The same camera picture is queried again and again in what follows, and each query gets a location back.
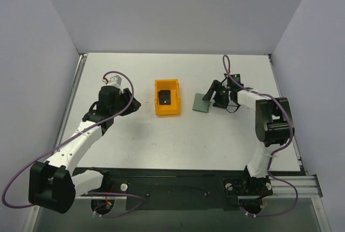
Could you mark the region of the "black credit card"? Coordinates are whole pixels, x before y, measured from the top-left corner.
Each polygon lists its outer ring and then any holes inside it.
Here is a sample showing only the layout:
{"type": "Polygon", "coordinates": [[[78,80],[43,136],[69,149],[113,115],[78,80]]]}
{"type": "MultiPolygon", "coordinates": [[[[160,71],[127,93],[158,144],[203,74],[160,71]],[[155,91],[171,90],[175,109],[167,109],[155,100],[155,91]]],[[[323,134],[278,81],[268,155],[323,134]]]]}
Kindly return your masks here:
{"type": "Polygon", "coordinates": [[[160,90],[158,92],[159,105],[171,105],[171,90],[160,90]]]}

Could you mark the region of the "yellow plastic bin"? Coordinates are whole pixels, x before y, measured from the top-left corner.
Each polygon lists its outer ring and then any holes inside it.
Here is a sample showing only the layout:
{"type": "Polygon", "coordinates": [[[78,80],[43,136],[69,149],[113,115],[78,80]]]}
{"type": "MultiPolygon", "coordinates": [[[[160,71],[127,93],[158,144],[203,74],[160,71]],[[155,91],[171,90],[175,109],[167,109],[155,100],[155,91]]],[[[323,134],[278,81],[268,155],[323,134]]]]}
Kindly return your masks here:
{"type": "Polygon", "coordinates": [[[155,114],[157,116],[181,114],[180,86],[177,79],[155,80],[155,114]]]}

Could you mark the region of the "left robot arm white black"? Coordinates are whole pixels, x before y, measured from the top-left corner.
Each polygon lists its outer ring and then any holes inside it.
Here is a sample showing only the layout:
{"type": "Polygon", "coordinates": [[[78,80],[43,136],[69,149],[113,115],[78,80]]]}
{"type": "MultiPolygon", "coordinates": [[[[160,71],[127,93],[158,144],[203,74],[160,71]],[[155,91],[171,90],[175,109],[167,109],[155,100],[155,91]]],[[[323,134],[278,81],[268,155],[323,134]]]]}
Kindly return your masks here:
{"type": "Polygon", "coordinates": [[[79,174],[73,172],[117,116],[134,113],[140,106],[128,88],[101,87],[98,100],[84,114],[70,139],[44,162],[36,161],[31,166],[29,203],[63,214],[70,209],[75,198],[83,194],[107,194],[112,187],[108,171],[89,167],[79,174]]]}

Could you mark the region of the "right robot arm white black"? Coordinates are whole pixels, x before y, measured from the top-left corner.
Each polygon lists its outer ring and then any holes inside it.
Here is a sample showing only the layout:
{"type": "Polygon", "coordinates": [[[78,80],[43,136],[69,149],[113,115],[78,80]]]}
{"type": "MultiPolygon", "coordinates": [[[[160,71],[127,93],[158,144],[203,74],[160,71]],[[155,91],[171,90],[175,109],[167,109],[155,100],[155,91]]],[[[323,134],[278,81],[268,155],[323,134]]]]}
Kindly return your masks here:
{"type": "Polygon", "coordinates": [[[214,100],[214,107],[225,110],[232,101],[237,108],[243,106],[254,111],[257,149],[249,164],[245,166],[241,178],[227,182],[225,188],[238,196],[272,195],[268,172],[274,155],[280,146],[288,146],[294,135],[288,99],[262,94],[230,80],[227,86],[223,85],[223,82],[213,80],[202,100],[214,100]]]}

